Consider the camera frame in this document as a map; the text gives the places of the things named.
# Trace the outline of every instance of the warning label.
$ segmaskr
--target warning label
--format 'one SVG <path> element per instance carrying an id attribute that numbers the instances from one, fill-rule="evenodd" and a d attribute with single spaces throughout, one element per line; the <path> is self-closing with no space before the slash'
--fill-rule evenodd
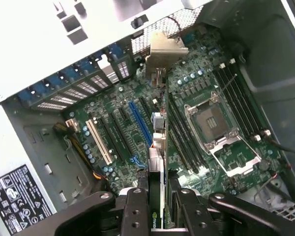
<path id="1" fill-rule="evenodd" d="M 26 165 L 0 177 L 0 216 L 12 235 L 51 215 Z"/>

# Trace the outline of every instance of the pcie slot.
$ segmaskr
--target pcie slot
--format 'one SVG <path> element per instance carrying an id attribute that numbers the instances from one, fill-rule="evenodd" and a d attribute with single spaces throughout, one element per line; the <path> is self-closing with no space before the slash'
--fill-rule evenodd
<path id="1" fill-rule="evenodd" d="M 197 158 L 195 158 L 195 155 L 193 154 L 193 149 L 191 147 L 190 141 L 187 138 L 187 135 L 185 134 L 185 132 L 183 131 L 183 129 L 179 126 L 177 119 L 176 119 L 176 115 L 173 113 L 173 110 L 171 108 L 171 106 L 169 105 L 169 112 L 170 112 L 170 127 L 172 128 L 173 131 L 176 132 L 176 137 L 178 137 L 180 139 L 180 144 L 182 145 L 182 147 L 184 148 L 185 152 L 186 152 L 186 156 L 188 157 L 191 166 L 193 168 L 193 170 L 196 172 L 196 167 L 200 165 L 199 161 Z"/>
<path id="2" fill-rule="evenodd" d="M 117 157 L 122 161 L 124 162 L 124 157 L 121 153 L 121 150 L 119 148 L 119 146 L 117 145 L 114 137 L 113 137 L 113 134 L 111 133 L 109 127 L 108 127 L 108 124 L 106 123 L 106 121 L 102 118 L 99 118 L 98 119 L 99 123 L 101 124 L 101 126 L 104 128 L 105 130 L 105 133 L 106 133 L 106 136 L 109 138 L 110 142 L 113 144 L 113 147 L 114 147 L 114 150 L 116 151 L 116 155 Z"/>
<path id="3" fill-rule="evenodd" d="M 184 145 L 183 145 L 182 141 L 180 140 L 179 136 L 177 135 L 174 125 L 170 121 L 169 121 L 169 124 L 171 127 L 171 129 L 169 130 L 169 135 L 170 135 L 170 138 L 171 138 L 176 150 L 178 151 L 178 154 L 181 158 L 182 163 L 184 164 L 184 166 L 187 170 L 190 170 L 190 168 L 191 168 L 191 169 L 197 171 L 196 166 L 194 166 L 194 164 L 190 160 L 190 157 L 186 153 Z"/>
<path id="4" fill-rule="evenodd" d="M 234 74 L 236 74 L 236 64 L 230 64 L 229 66 L 227 66 L 228 70 L 229 70 L 229 73 L 233 76 Z M 243 87 L 243 85 L 237 81 L 237 80 L 234 80 L 234 83 L 236 84 L 238 90 L 240 91 L 241 95 L 242 95 L 242 98 L 243 100 L 245 101 L 247 107 L 249 108 L 249 113 L 251 116 L 249 116 L 251 118 L 251 121 L 255 124 L 256 126 L 256 129 L 257 129 L 257 132 L 262 130 L 264 127 L 261 125 L 261 122 L 260 120 L 258 119 L 258 116 L 256 114 L 256 111 L 255 109 L 253 108 L 252 104 L 251 104 L 251 101 L 247 95 L 247 93 L 245 93 L 245 89 Z"/>
<path id="5" fill-rule="evenodd" d="M 104 145 L 103 140 L 100 137 L 99 133 L 97 132 L 96 127 L 93 124 L 93 120 L 90 119 L 90 120 L 86 121 L 86 124 L 87 124 L 88 129 L 89 129 L 90 133 L 92 134 L 92 136 L 96 142 L 96 145 L 98 146 L 98 149 L 101 152 L 106 164 L 107 165 L 112 164 L 113 161 L 111 160 L 111 158 L 108 154 L 108 150 L 107 150 L 106 146 Z"/>
<path id="6" fill-rule="evenodd" d="M 119 125 L 119 123 L 118 123 L 118 121 L 117 121 L 115 115 L 114 115 L 113 113 L 109 113 L 109 117 L 113 120 L 113 123 L 114 123 L 114 125 L 115 125 L 115 128 L 116 128 L 116 130 L 117 130 L 117 132 L 118 132 L 118 135 L 120 136 L 121 141 L 124 143 L 124 146 L 126 147 L 128 153 L 129 153 L 129 155 L 130 155 L 131 157 L 134 156 L 134 153 L 133 153 L 133 151 L 131 150 L 130 145 L 129 145 L 129 143 L 128 143 L 126 137 L 125 137 L 125 135 L 123 134 L 123 131 L 122 131 L 122 129 L 121 129 L 121 127 L 120 127 L 120 125 Z"/>
<path id="7" fill-rule="evenodd" d="M 225 87 L 225 82 L 224 82 L 224 79 L 223 79 L 223 76 L 222 76 L 222 72 L 220 70 L 216 70 L 213 72 L 221 89 L 224 89 Z M 235 115 L 235 118 L 239 124 L 239 126 L 241 127 L 243 133 L 245 136 L 249 136 L 250 135 L 250 131 L 248 129 L 248 127 L 246 127 L 246 124 L 245 124 L 245 121 L 244 121 L 244 118 L 243 116 L 241 115 L 242 112 L 239 111 L 239 106 L 237 106 L 237 102 L 235 101 L 235 97 L 232 96 L 232 93 L 231 93 L 231 90 L 229 87 L 227 87 L 226 89 L 224 89 L 223 91 L 234 115 Z"/>
<path id="8" fill-rule="evenodd" d="M 174 101 L 173 95 L 170 93 L 169 94 L 169 107 L 172 109 L 172 112 L 174 113 L 174 118 L 178 121 L 178 124 L 180 125 L 180 127 L 182 128 L 182 130 L 184 131 L 184 134 L 186 136 L 186 139 L 188 140 L 188 143 L 190 145 L 193 145 L 193 147 L 195 148 L 195 153 L 194 156 L 197 158 L 197 160 L 205 165 L 206 162 L 204 161 L 202 155 L 201 155 L 201 151 L 199 150 L 199 145 L 197 144 L 197 142 L 195 141 L 195 139 L 190 135 L 188 126 L 185 122 L 185 120 L 183 119 L 180 111 L 178 110 L 178 107 Z"/>
<path id="9" fill-rule="evenodd" d="M 128 120 L 128 116 L 127 116 L 126 112 L 124 111 L 123 107 L 118 108 L 118 110 L 119 110 L 119 113 L 120 113 L 121 117 L 124 120 Z"/>
<path id="10" fill-rule="evenodd" d="M 143 135 L 144 135 L 144 137 L 145 137 L 145 139 L 147 141 L 147 145 L 150 147 L 152 145 L 152 142 L 153 142 L 152 141 L 152 136 L 151 136 L 151 134 L 150 134 L 144 120 L 142 119 L 142 117 L 141 117 L 141 115 L 140 115 L 140 113 L 139 113 L 139 111 L 138 111 L 138 109 L 137 109 L 137 107 L 136 107 L 136 105 L 134 104 L 133 101 L 129 102 L 129 107 L 130 107 L 130 109 L 132 111 L 132 114 L 133 114 L 134 118 L 136 119 L 139 127 L 141 128 L 141 131 L 142 131 L 142 133 L 143 133 Z"/>

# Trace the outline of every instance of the ventilation holes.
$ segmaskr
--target ventilation holes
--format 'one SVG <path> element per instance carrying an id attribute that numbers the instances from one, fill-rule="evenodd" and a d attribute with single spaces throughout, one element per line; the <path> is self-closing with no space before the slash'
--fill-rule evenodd
<path id="1" fill-rule="evenodd" d="M 53 110 L 63 110 L 67 106 L 62 106 L 54 103 L 49 103 L 49 102 L 42 102 L 37 106 L 38 108 L 46 108 L 46 109 L 53 109 Z"/>
<path id="2" fill-rule="evenodd" d="M 73 100 L 73 99 L 70 99 L 70 98 L 67 98 L 67 97 L 63 97 L 63 96 L 60 96 L 60 95 L 57 95 L 57 96 L 51 98 L 50 100 L 56 101 L 56 102 L 62 102 L 62 103 L 70 104 L 70 105 L 77 102 L 76 100 Z"/>
<path id="3" fill-rule="evenodd" d="M 79 98 L 79 99 L 84 99 L 86 98 L 87 96 L 83 93 L 80 93 L 79 91 L 76 91 L 74 89 L 68 89 L 66 92 L 64 92 L 65 94 L 67 95 L 70 95 L 72 97 L 76 97 L 76 98 Z"/>
<path id="4" fill-rule="evenodd" d="M 118 69 L 119 69 L 121 76 L 123 78 L 127 78 L 129 76 L 128 67 L 127 67 L 127 64 L 125 61 L 118 64 Z"/>
<path id="5" fill-rule="evenodd" d="M 91 93 L 91 94 L 97 92 L 97 90 L 96 90 L 94 87 L 92 87 L 91 85 L 89 85 L 89 84 L 86 83 L 86 82 L 82 82 L 82 83 L 80 83 L 80 84 L 77 85 L 77 86 L 78 86 L 79 88 L 85 90 L 86 92 Z"/>
<path id="6" fill-rule="evenodd" d="M 102 78 L 100 78 L 98 75 L 95 75 L 93 78 L 91 78 L 91 80 L 96 83 L 98 86 L 100 86 L 102 89 L 107 87 L 108 84 L 106 84 Z"/>
<path id="7" fill-rule="evenodd" d="M 200 14 L 202 8 L 203 6 L 198 7 L 194 10 L 182 9 L 170 15 L 170 17 L 176 19 L 181 29 L 184 30 L 192 26 L 196 22 L 196 19 Z M 149 47 L 150 35 L 152 32 L 165 31 L 167 32 L 168 36 L 172 36 L 173 34 L 179 32 L 179 28 L 173 20 L 165 17 L 155 22 L 153 25 L 146 27 L 145 29 L 143 29 L 143 31 L 143 35 L 132 40 L 133 54 L 143 52 Z"/>

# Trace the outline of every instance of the black ram slot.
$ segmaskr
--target black ram slot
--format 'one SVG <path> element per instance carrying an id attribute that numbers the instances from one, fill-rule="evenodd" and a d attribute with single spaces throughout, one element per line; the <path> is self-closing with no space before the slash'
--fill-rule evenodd
<path id="1" fill-rule="evenodd" d="M 223 69 L 220 71 L 220 73 L 221 73 L 224 84 L 227 84 L 227 82 L 231 78 L 227 78 L 227 74 L 226 74 L 225 70 L 223 70 Z M 227 88 L 231 93 L 231 97 L 232 97 L 233 102 L 235 103 L 235 106 L 238 108 L 238 110 L 240 112 L 240 116 L 244 120 L 244 124 L 245 124 L 246 128 L 248 129 L 249 134 L 247 136 L 250 137 L 254 133 L 254 128 L 253 128 L 252 124 L 250 123 L 248 115 L 246 113 L 247 108 L 245 107 L 245 104 L 240 102 L 240 99 L 239 99 L 240 95 L 238 94 L 238 91 L 234 88 L 233 83 L 230 83 Z"/>
<path id="2" fill-rule="evenodd" d="M 129 145 L 129 143 L 128 143 L 126 137 L 124 136 L 123 131 L 122 131 L 122 129 L 121 129 L 121 127 L 120 127 L 118 121 L 116 120 L 114 114 L 113 114 L 113 113 L 109 113 L 109 117 L 113 120 L 114 125 L 115 125 L 115 128 L 116 128 L 116 130 L 117 130 L 117 132 L 118 132 L 118 134 L 119 134 L 119 136 L 120 136 L 120 138 L 121 138 L 121 141 L 124 143 L 124 145 L 125 145 L 125 147 L 126 147 L 128 153 L 129 153 L 129 155 L 130 155 L 131 157 L 134 156 L 134 153 L 133 153 L 133 151 L 131 150 L 130 145 Z"/>
<path id="3" fill-rule="evenodd" d="M 181 125 L 179 125 L 179 120 L 177 119 L 176 114 L 173 111 L 173 108 L 169 104 L 169 117 L 170 117 L 170 122 L 172 124 L 172 127 L 176 130 L 177 132 L 177 137 L 183 138 L 183 143 L 185 145 L 185 150 L 189 156 L 190 161 L 193 163 L 194 166 L 200 166 L 201 163 L 197 159 L 195 153 L 193 153 L 193 148 L 190 143 L 190 139 L 188 138 L 188 135 L 186 134 L 185 130 L 182 129 Z"/>
<path id="4" fill-rule="evenodd" d="M 223 81 L 221 72 L 218 71 L 218 70 L 215 70 L 213 73 L 214 73 L 214 75 L 215 75 L 221 89 L 224 89 L 225 88 L 225 83 Z M 226 99 L 227 99 L 227 101 L 228 101 L 228 103 L 229 103 L 229 105 L 230 105 L 230 107 L 231 107 L 231 109 L 232 109 L 232 111 L 233 111 L 233 113 L 235 115 L 235 118 L 236 118 L 239 126 L 241 127 L 245 137 L 249 136 L 250 135 L 249 130 L 246 127 L 245 122 L 244 122 L 243 118 L 240 115 L 240 112 L 238 110 L 238 107 L 236 106 L 236 103 L 233 101 L 232 94 L 230 92 L 229 87 L 224 89 L 223 93 L 224 93 L 224 95 L 225 95 L 225 97 L 226 97 Z"/>
<path id="5" fill-rule="evenodd" d="M 175 101 L 173 98 L 173 95 L 170 93 L 169 94 L 169 106 L 172 105 L 172 109 L 173 109 L 173 113 L 174 113 L 174 118 L 177 118 L 178 120 L 178 124 L 180 124 L 181 128 L 184 130 L 184 133 L 186 135 L 186 138 L 188 140 L 188 142 L 190 143 L 190 145 L 193 145 L 195 147 L 195 153 L 194 155 L 196 156 L 196 158 L 198 159 L 198 161 L 203 164 L 206 165 L 206 162 L 204 161 L 202 155 L 201 155 L 201 151 L 200 151 L 200 147 L 197 144 L 197 142 L 195 141 L 195 139 L 193 138 L 193 136 L 190 135 L 188 126 L 185 122 L 185 120 L 183 119 Z"/>
<path id="6" fill-rule="evenodd" d="M 124 120 L 128 120 L 128 119 L 129 119 L 129 117 L 128 117 L 128 115 L 126 114 L 126 112 L 124 111 L 123 107 L 118 108 L 118 110 L 119 110 L 119 113 L 120 113 L 121 117 L 122 117 Z"/>
<path id="7" fill-rule="evenodd" d="M 188 163 L 188 161 L 187 161 L 187 159 L 185 157 L 185 154 L 183 154 L 183 151 L 182 151 L 183 146 L 180 144 L 179 140 L 176 139 L 176 137 L 175 137 L 175 135 L 173 133 L 174 133 L 174 130 L 169 131 L 169 136 L 170 136 L 170 138 L 172 140 L 172 143 L 175 146 L 175 148 L 176 148 L 176 150 L 177 150 L 177 152 L 178 152 L 178 154 L 179 154 L 179 156 L 181 158 L 181 161 L 182 161 L 183 165 L 185 166 L 185 168 L 187 170 L 190 170 L 191 166 L 189 165 L 189 163 Z"/>
<path id="8" fill-rule="evenodd" d="M 235 64 L 231 64 L 227 67 L 229 69 L 229 72 L 234 75 L 236 73 L 239 73 L 239 72 L 236 72 L 238 70 L 236 70 L 236 65 Z M 236 85 L 238 87 L 238 89 L 240 90 L 241 94 L 242 94 L 242 97 L 244 99 L 244 101 L 246 102 L 247 104 L 247 107 L 249 107 L 249 112 L 251 114 L 251 119 L 253 120 L 253 122 L 255 123 L 256 127 L 257 127 L 257 132 L 264 129 L 264 127 L 262 126 L 257 114 L 256 114 L 256 111 L 254 109 L 254 107 L 252 106 L 251 104 L 251 101 L 247 95 L 247 93 L 245 93 L 245 89 L 244 89 L 244 86 L 239 82 L 239 81 L 236 81 Z"/>
<path id="9" fill-rule="evenodd" d="M 190 147 L 184 142 L 183 135 L 179 131 L 178 126 L 172 120 L 169 120 L 169 125 L 170 125 L 171 131 L 173 131 L 175 133 L 175 136 L 177 137 L 177 141 L 178 141 L 180 149 L 182 151 L 182 157 L 188 158 L 189 164 L 190 164 L 193 172 L 197 174 L 199 171 L 197 169 L 197 164 L 193 158 L 193 155 L 190 152 L 190 150 L 191 150 Z"/>
<path id="10" fill-rule="evenodd" d="M 106 136 L 109 137 L 110 139 L 110 142 L 113 144 L 113 147 L 114 147 L 114 150 L 116 151 L 116 154 L 117 154 L 117 157 L 122 161 L 124 162 L 124 157 L 121 153 L 121 150 L 119 148 L 119 146 L 117 145 L 114 137 L 113 137 L 113 134 L 111 133 L 109 127 L 108 127 L 108 124 L 106 123 L 106 121 L 102 118 L 98 119 L 99 123 L 101 126 L 104 127 L 104 130 L 105 130 L 105 133 L 106 133 Z"/>

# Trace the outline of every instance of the mounting hole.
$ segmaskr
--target mounting hole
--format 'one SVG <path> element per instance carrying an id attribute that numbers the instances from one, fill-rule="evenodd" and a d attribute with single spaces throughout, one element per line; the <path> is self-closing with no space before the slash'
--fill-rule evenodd
<path id="1" fill-rule="evenodd" d="M 136 190 L 133 191 L 134 193 L 141 193 L 141 189 L 137 188 Z"/>
<path id="2" fill-rule="evenodd" d="M 139 226 L 140 226 L 140 224 L 138 222 L 132 223 L 133 228 L 138 228 Z"/>
<path id="3" fill-rule="evenodd" d="M 199 226 L 202 228 L 202 229 L 205 229 L 207 227 L 207 224 L 205 222 L 201 222 L 199 224 Z"/>

